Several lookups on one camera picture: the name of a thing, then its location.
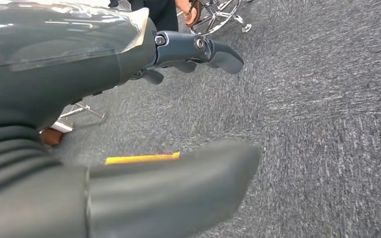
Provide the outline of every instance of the sandal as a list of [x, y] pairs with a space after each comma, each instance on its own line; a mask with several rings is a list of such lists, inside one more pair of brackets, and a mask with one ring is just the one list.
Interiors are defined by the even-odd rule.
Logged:
[[200, 0], [189, 0], [189, 2], [190, 2], [189, 13], [192, 16], [192, 9], [195, 8], [196, 9], [196, 17], [191, 24], [186, 24], [186, 26], [193, 27], [194, 25], [196, 25], [196, 23], [201, 18], [202, 3]]

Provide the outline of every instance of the gray plastic cover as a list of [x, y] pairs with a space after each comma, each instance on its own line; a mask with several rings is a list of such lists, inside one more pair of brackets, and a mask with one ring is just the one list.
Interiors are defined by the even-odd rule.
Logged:
[[0, 66], [32, 69], [115, 55], [142, 44], [147, 8], [130, 12], [92, 3], [0, 0], [5, 13], [0, 14]]

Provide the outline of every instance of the leg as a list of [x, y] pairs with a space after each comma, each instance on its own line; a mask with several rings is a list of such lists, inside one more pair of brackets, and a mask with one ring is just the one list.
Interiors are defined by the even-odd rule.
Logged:
[[158, 31], [179, 31], [175, 0], [145, 0], [144, 7]]

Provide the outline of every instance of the person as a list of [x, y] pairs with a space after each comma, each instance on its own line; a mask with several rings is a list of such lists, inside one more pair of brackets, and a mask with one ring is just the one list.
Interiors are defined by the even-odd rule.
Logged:
[[[132, 11], [149, 9], [149, 18], [158, 31], [179, 31], [176, 8], [183, 11], [187, 27], [194, 26], [200, 18], [200, 0], [128, 0]], [[117, 7], [118, 0], [110, 0], [109, 7]]]

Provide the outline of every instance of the brown object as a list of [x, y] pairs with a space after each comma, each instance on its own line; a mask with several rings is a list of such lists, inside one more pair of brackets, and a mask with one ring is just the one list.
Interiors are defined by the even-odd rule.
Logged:
[[192, 9], [195, 8], [196, 9], [196, 17], [195, 19], [193, 20], [193, 22], [191, 24], [186, 24], [186, 26], [188, 27], [192, 27], [194, 26], [198, 21], [199, 19], [201, 18], [201, 10], [202, 10], [202, 3], [200, 0], [189, 0], [190, 2], [190, 9], [189, 9], [189, 13], [190, 15], [192, 16]]
[[61, 142], [64, 133], [52, 128], [46, 128], [40, 135], [46, 145], [54, 146]]

